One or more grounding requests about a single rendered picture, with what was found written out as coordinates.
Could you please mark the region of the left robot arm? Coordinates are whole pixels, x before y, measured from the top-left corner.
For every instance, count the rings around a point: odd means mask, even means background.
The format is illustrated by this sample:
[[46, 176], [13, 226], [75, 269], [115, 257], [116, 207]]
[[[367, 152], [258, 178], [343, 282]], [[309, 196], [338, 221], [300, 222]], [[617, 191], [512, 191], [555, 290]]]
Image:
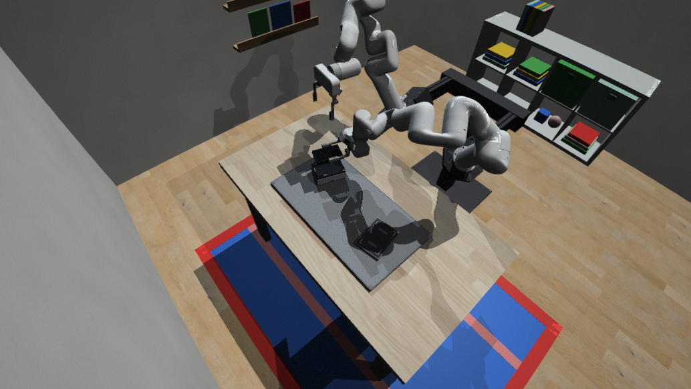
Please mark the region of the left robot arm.
[[[381, 112], [372, 120], [370, 112], [357, 110], [354, 112], [352, 136], [341, 131], [338, 137], [344, 144], [366, 143], [394, 127], [399, 132], [408, 130], [408, 139], [413, 143], [457, 148], [452, 161], [462, 172], [471, 171], [476, 165], [491, 174], [507, 171], [511, 137], [499, 129], [477, 101], [464, 96], [450, 99], [444, 110], [441, 134], [433, 133], [434, 117], [434, 107], [429, 102]], [[463, 146], [467, 129], [474, 136], [474, 144]]]

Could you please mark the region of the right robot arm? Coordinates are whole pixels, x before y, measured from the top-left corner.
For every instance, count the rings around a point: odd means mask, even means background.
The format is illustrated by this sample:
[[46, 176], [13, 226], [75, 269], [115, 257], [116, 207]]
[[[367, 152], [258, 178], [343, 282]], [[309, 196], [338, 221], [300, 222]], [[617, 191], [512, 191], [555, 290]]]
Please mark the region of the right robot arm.
[[368, 59], [364, 69], [372, 80], [385, 111], [393, 108], [405, 108], [407, 98], [398, 95], [391, 77], [388, 75], [398, 69], [397, 38], [392, 30], [381, 32], [380, 24], [371, 15], [382, 11], [385, 0], [348, 0], [343, 9], [340, 29], [341, 36], [334, 53], [335, 63], [331, 66], [335, 70], [336, 78], [340, 81], [358, 76], [362, 70], [361, 64], [352, 55], [356, 49], [359, 35], [359, 24], [364, 28], [366, 51], [369, 55], [377, 55]]

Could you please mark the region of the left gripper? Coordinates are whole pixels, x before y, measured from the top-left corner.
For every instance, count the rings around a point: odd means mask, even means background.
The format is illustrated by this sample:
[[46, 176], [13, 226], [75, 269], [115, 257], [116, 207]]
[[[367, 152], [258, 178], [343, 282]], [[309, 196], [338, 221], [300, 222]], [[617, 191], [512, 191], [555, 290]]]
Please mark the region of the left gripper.
[[[344, 134], [352, 136], [353, 127], [346, 128], [346, 129], [344, 129], [343, 132], [344, 132]], [[341, 140], [338, 137], [338, 140], [322, 144], [321, 146], [322, 146], [322, 148], [325, 148], [325, 147], [331, 146], [332, 144], [336, 144], [339, 142], [341, 142]], [[353, 155], [356, 158], [361, 158], [361, 157], [367, 156], [370, 153], [370, 147], [369, 147], [367, 142], [366, 143], [364, 143], [364, 142], [354, 142], [354, 143], [350, 142], [350, 144], [346, 144], [346, 146], [347, 146], [347, 148], [345, 149], [345, 155], [328, 158], [328, 161], [333, 162], [333, 161], [339, 160], [341, 158], [346, 158], [350, 155], [350, 151], [353, 153]]]

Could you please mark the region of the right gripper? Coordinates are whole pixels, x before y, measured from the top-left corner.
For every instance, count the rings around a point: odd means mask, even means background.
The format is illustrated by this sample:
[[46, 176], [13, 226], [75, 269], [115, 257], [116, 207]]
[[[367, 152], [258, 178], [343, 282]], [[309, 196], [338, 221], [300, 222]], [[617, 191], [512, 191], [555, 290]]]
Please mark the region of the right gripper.
[[329, 112], [329, 120], [332, 121], [334, 120], [334, 105], [338, 104], [336, 95], [340, 94], [340, 81], [336, 78], [334, 68], [331, 65], [325, 67], [322, 63], [314, 66], [314, 77], [317, 81], [313, 83], [313, 101], [317, 101], [316, 85], [322, 85], [329, 95], [333, 96]]

